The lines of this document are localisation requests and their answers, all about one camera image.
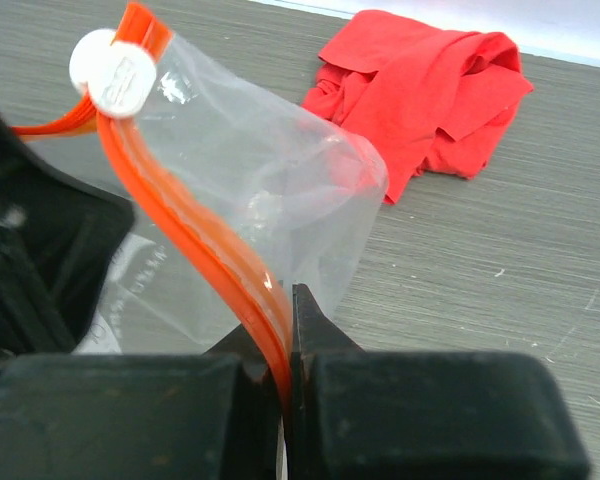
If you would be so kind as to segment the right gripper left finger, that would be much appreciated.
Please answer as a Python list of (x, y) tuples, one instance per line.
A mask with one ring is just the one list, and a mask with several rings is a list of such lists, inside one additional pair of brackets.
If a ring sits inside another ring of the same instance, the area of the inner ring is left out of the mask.
[(279, 415), (240, 327), (201, 355), (20, 356), (0, 371), (0, 479), (276, 479)]

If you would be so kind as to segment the clear zip top bag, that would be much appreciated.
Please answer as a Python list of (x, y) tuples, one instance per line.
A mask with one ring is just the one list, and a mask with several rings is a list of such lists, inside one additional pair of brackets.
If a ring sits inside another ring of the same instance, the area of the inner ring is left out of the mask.
[(350, 282), (387, 187), (364, 138), (222, 67), (147, 7), (85, 35), (81, 101), (27, 140), (96, 132), (138, 207), (197, 272), (196, 298), (235, 318), (274, 381), (293, 479), (305, 479), (301, 304)]

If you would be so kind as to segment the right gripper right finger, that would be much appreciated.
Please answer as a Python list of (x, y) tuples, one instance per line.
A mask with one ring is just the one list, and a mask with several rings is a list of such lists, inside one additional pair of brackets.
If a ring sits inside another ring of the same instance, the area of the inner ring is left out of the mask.
[(293, 479), (587, 479), (549, 369), (501, 351), (367, 352), (293, 289)]

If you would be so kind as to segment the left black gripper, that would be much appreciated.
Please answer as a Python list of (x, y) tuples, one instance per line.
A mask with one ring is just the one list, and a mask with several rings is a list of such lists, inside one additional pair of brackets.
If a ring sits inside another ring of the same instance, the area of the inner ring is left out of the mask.
[(134, 223), (129, 200), (49, 165), (0, 116), (0, 371), (81, 343)]

